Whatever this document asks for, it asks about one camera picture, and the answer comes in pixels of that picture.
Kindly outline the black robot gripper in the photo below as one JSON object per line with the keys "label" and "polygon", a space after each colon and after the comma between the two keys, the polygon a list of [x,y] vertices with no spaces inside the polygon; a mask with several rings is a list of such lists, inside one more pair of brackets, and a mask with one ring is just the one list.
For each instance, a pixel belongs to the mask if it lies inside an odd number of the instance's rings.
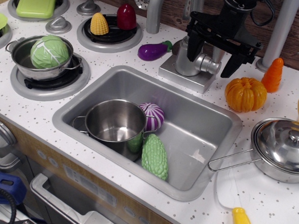
{"label": "black robot gripper", "polygon": [[253,62],[257,52],[263,47],[245,27],[245,20],[260,0],[223,0],[218,15],[191,12],[191,21],[186,27],[188,39],[187,57],[196,60],[204,43],[209,43],[228,53],[221,78],[229,78],[242,64]]}

